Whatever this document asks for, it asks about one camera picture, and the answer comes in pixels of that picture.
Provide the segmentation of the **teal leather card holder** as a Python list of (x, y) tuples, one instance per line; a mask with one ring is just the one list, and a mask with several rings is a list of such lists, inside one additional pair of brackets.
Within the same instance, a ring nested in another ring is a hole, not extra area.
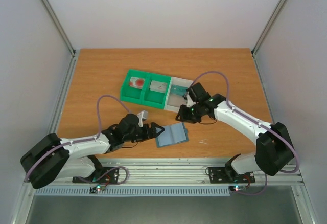
[(164, 132), (155, 139), (157, 148), (177, 145), (190, 140), (188, 130), (183, 122), (166, 125), (164, 129)]

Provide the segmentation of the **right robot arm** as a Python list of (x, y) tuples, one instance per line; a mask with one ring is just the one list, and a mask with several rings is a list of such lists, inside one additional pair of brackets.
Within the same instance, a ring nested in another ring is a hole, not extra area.
[(238, 109), (221, 94), (211, 96), (200, 83), (186, 90), (186, 104), (181, 105), (176, 120), (187, 123), (201, 123), (202, 117), (223, 122), (254, 145), (255, 152), (237, 154), (224, 166), (225, 177), (230, 182), (239, 180), (244, 174), (262, 171), (274, 176), (295, 158), (295, 150), (284, 124), (271, 124)]

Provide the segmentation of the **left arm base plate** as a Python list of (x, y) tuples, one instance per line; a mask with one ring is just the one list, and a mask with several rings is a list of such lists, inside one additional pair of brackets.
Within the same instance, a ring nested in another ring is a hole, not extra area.
[(116, 184), (118, 182), (119, 169), (114, 167), (104, 167), (101, 170), (95, 170), (90, 176), (86, 178), (73, 177), (73, 183), (96, 183), (105, 184), (112, 183)]

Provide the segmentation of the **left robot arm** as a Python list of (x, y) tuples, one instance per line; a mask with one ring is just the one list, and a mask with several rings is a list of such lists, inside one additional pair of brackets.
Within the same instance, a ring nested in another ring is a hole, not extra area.
[(39, 189), (54, 180), (82, 177), (98, 182), (104, 172), (97, 154), (119, 150), (126, 142), (139, 143), (157, 138), (165, 128), (155, 122), (144, 124), (140, 116), (127, 114), (99, 134), (83, 138), (59, 138), (51, 133), (26, 152), (20, 163), (26, 173), (25, 181)]

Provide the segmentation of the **white translucent bin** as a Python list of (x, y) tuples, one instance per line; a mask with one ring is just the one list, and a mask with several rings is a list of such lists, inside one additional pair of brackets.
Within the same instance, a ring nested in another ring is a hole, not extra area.
[(174, 84), (174, 85), (185, 86), (188, 89), (192, 84), (192, 82), (193, 82), (192, 80), (187, 80), (178, 77), (171, 77), (171, 81), (168, 87), (168, 92), (166, 95), (164, 110), (178, 113), (180, 106), (186, 104), (186, 100), (184, 99), (184, 97), (170, 94), (171, 85)]

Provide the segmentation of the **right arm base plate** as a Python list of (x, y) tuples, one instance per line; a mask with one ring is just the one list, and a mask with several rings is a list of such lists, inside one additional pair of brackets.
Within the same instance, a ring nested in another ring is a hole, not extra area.
[(205, 174), (211, 184), (252, 184), (255, 183), (253, 172), (237, 174), (231, 167), (207, 167)]

